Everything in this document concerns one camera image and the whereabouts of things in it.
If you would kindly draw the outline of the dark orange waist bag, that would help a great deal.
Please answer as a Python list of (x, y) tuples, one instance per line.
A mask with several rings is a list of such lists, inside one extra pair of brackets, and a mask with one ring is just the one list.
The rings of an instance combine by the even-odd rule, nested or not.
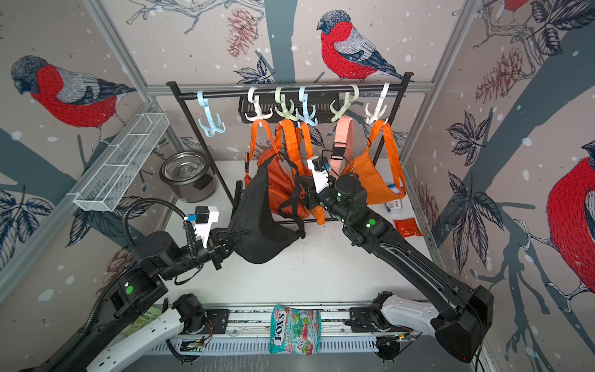
[(267, 190), (271, 211), (277, 215), (297, 215), (302, 219), (310, 217), (311, 212), (304, 206), (302, 200), (297, 201), (293, 207), (289, 203), (291, 196), (298, 185), (298, 175), (311, 177), (312, 173), (302, 159), (301, 145), (305, 145), (306, 154), (313, 155), (313, 146), (309, 130), (302, 130), (289, 119), (283, 119), (277, 124), (273, 133), (271, 125), (264, 119), (259, 119), (251, 126), (249, 153), (245, 159), (245, 184), (253, 180), (249, 174), (249, 163), (252, 161), (257, 149), (257, 132), (265, 130), (271, 147), (265, 150), (258, 158), (257, 166), (264, 167), (267, 171)]

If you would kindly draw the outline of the black waist bag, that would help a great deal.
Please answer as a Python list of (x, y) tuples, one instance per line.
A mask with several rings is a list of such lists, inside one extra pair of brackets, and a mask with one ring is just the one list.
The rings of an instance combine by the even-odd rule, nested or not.
[(246, 186), (229, 224), (230, 232), (243, 235), (236, 252), (252, 264), (264, 264), (295, 241), (305, 238), (304, 224), (299, 223), (298, 227), (298, 230), (289, 229), (274, 220), (268, 168), (260, 166), (255, 178)]

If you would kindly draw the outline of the pink waist bag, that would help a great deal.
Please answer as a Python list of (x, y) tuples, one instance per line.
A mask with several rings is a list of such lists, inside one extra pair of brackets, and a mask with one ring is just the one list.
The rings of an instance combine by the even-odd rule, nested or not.
[(342, 172), (343, 162), (349, 164), (353, 159), (353, 119), (343, 116), (336, 126), (330, 167), (338, 175)]

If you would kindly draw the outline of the orange backpack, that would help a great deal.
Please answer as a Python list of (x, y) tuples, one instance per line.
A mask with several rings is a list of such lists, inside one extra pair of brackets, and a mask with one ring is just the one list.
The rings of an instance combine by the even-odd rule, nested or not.
[[(313, 161), (315, 159), (314, 145), (312, 143), (313, 128), (306, 122), (298, 122), (295, 129), (297, 154), (300, 160), (297, 162), (300, 174), (313, 178)], [(312, 206), (308, 208), (310, 214), (315, 218), (319, 226), (326, 223), (325, 211), (322, 206)]]

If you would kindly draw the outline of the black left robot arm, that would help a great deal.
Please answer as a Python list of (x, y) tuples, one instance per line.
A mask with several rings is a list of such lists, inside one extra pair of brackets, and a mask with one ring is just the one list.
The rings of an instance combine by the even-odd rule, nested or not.
[(206, 247), (179, 247), (164, 231), (130, 249), (133, 262), (116, 276), (93, 305), (84, 325), (56, 353), (31, 371), (84, 371), (128, 325), (167, 294), (165, 282), (201, 265), (217, 268), (249, 232), (215, 228)]

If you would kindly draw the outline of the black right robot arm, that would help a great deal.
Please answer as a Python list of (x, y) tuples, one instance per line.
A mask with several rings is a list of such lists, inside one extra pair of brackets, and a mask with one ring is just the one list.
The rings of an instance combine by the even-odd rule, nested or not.
[(478, 360), (493, 324), (494, 296), (448, 274), (415, 249), (382, 215), (367, 205), (358, 177), (344, 175), (318, 191), (311, 177), (298, 177), (308, 207), (321, 206), (342, 223), (354, 246), (389, 264), (415, 286), (427, 304), (383, 292), (372, 305), (381, 324), (407, 326), (434, 337), (458, 361)]

